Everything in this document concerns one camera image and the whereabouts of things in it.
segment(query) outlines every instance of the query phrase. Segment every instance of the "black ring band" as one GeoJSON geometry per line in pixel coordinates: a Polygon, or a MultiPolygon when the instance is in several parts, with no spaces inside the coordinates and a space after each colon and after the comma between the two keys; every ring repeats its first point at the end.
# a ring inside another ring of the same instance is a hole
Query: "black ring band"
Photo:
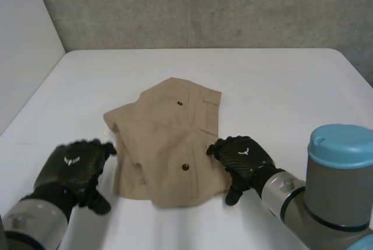
{"type": "Polygon", "coordinates": [[[369,227],[369,222],[367,224],[357,226],[357,227],[347,227],[347,226],[336,225],[328,221],[325,221],[324,219],[321,219],[320,217],[313,214],[313,212],[309,210],[306,204],[304,205],[304,207],[308,215],[310,215],[315,221],[324,225],[325,227],[332,228],[337,231],[344,231],[347,233],[357,233],[359,231],[364,231],[369,227]]]}
{"type": "Polygon", "coordinates": [[[45,250],[39,242],[26,234],[17,233],[15,231],[5,231],[5,236],[11,240],[21,241],[27,245],[30,245],[35,250],[45,250]]]}
{"type": "Polygon", "coordinates": [[[280,212],[280,217],[281,217],[281,221],[285,223],[285,212],[286,212],[286,209],[287,207],[289,206],[289,203],[297,196],[299,195],[301,192],[304,192],[305,191],[305,186],[303,187],[299,187],[298,189],[296,190],[293,190],[292,193],[286,198],[286,200],[284,201],[284,203],[282,204],[282,207],[281,207],[281,212],[280,212]]]}

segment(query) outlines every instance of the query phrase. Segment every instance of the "robot wrist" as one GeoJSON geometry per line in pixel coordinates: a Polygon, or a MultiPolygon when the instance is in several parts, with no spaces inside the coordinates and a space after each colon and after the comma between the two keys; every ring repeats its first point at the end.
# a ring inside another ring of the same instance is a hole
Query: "robot wrist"
{"type": "Polygon", "coordinates": [[[77,204],[73,193],[57,183],[36,187],[32,194],[25,196],[20,202],[28,199],[39,199],[52,203],[63,212],[67,221],[70,219],[72,209],[77,204]]]}

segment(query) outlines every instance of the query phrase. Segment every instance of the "white table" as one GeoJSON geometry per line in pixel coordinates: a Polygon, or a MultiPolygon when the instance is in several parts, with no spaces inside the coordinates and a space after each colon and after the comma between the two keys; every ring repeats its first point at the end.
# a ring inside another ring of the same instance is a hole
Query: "white table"
{"type": "MultiPolygon", "coordinates": [[[[324,124],[373,128],[373,90],[329,49],[107,50],[66,54],[0,137],[0,213],[32,190],[54,147],[111,139],[102,115],[169,77],[223,92],[220,136],[249,135],[278,167],[305,179],[307,144],[324,124]]],[[[60,249],[306,249],[254,191],[234,207],[157,209],[112,194],[116,159],[99,190],[112,212],[76,209],[60,249]]]]}

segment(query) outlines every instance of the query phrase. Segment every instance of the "white wall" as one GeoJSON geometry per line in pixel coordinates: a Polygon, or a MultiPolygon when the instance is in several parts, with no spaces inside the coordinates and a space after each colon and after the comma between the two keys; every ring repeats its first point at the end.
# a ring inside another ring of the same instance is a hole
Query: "white wall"
{"type": "Polygon", "coordinates": [[[64,54],[43,0],[0,0],[0,134],[64,54]]]}

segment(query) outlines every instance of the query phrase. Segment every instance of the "gray wall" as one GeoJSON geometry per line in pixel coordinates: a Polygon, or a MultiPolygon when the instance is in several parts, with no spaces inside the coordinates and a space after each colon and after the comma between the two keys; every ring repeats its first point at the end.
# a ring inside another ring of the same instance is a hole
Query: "gray wall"
{"type": "Polygon", "coordinates": [[[328,47],[373,83],[373,0],[44,2],[67,51],[328,47]]]}

